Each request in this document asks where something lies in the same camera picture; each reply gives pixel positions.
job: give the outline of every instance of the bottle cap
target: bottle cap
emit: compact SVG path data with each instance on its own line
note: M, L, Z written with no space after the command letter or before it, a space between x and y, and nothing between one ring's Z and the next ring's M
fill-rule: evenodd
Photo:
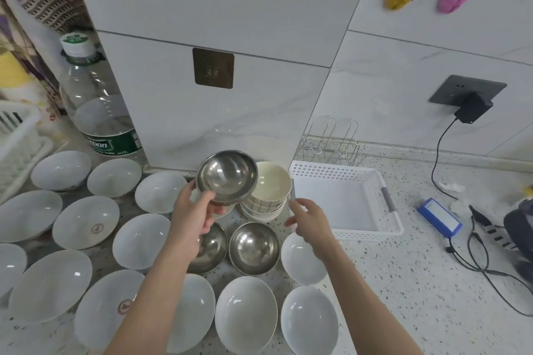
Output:
M93 42L83 33L65 34L60 41L65 53L73 58L86 58L97 52Z

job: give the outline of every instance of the green bottle label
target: green bottle label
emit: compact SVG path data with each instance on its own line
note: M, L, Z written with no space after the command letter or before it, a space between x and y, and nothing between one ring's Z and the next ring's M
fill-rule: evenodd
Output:
M92 136L84 134L93 150L105 156L129 155L141 148L135 129L114 136Z

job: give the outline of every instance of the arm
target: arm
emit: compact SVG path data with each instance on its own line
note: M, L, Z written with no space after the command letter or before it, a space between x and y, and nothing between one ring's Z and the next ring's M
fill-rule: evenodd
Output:
M187 267L198 255L198 237L209 231L213 213L224 210L209 204L215 196L212 191L193 204L192 189L190 182L177 197L167 240L105 355L166 353Z
M294 216L285 225L297 224L296 233L311 244L326 266L357 354L423 355L337 243L322 209L313 201L301 198L290 201L289 205Z

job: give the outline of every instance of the white ceramic bowl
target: white ceramic bowl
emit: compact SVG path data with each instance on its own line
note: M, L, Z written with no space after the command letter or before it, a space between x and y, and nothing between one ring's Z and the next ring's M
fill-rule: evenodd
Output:
M261 206L261 205L256 204L255 202L250 201L250 198L246 198L243 201L243 204L245 204L251 210L254 210L256 212L269 213L269 212L275 212L276 210L278 210L280 207L284 205L285 202L287 202L287 198L285 198L285 200L281 204L272 205L272 206Z
M74 317L74 334L83 345L107 348L143 279L140 272L123 269L106 275L87 291Z
M28 257L16 244L0 244L0 297L19 283L28 265Z
M245 211L247 211L250 215L252 215L253 217L256 217L257 219L271 219L273 217L276 217L278 216L281 211L283 210L283 206L284 206L284 203L287 202L286 200L283 201L283 203L273 212L268 212L268 213L261 213L261 212L258 212L258 211L254 211L252 210L252 208L250 208L248 205L246 205L244 202L241 203L242 206L243 206L243 209Z
M174 313L167 352L181 353L198 344L215 316L215 292L205 279L188 273Z
M199 189L195 188L194 190L192 190L192 193L191 193L191 201L192 202L196 202L197 200L200 199L200 196L202 195L202 193L200 192ZM233 208L235 207L235 204L232 204L232 205L228 205L228 206L225 206L225 212L223 215L219 215L219 214L215 214L213 215L215 219L220 219L221 217L225 217L228 213L230 213Z
M264 224L267 224L268 222L273 221L277 216L279 216L279 213L274 213L274 214L269 213L270 217L266 217L265 219L260 218L260 217L255 217L252 214L250 214L250 212L246 209L243 203L240 204L240 210L246 219L251 220L252 222L261 222Z
M31 182L40 189L66 191L83 184L90 172L90 157L66 150L46 157L31 171Z
M186 184L186 179L177 171L159 171L137 186L135 202L146 212L170 213L177 195Z
M111 198L86 197L61 212L52 228L52 237L65 249L86 249L106 239L119 218L120 209Z
M281 331L296 355L330 355L337 345L337 313L324 293L300 286L283 302Z
M87 188L94 195L116 198L133 190L141 176L141 166L133 160L113 159L92 170Z
M215 311L218 337L237 355L261 351L270 342L277 323L276 298L259 278L234 279L218 297Z
M281 263L300 285L317 284L327 275L326 267L315 257L311 245L296 233L290 234L283 242Z
M292 189L289 173L270 162L258 162L257 185L250 200L258 205L271 207L281 204Z
M145 213L120 228L113 241L113 256L124 268L145 270L154 264L169 234L170 220Z
M63 208L59 194L38 190L17 195L0 206L0 242L15 243L39 236Z
M9 298L11 315L43 323L68 311L89 286L93 266L81 251L61 250L40 259L22 274Z

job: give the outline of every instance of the stainless steel bowl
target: stainless steel bowl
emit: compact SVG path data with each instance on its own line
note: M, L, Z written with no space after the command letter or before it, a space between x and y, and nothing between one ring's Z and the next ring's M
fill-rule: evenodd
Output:
M243 224L231 236L230 260L244 275L258 276L267 273L276 266L279 254L276 233L266 224Z
M205 275L215 271L228 253L228 237L218 223L211 226L209 233L200 236L200 250L189 264L188 273Z
M257 164L238 150L223 150L208 157L196 176L201 192L215 191L212 201L218 205L232 205L249 197L257 184Z

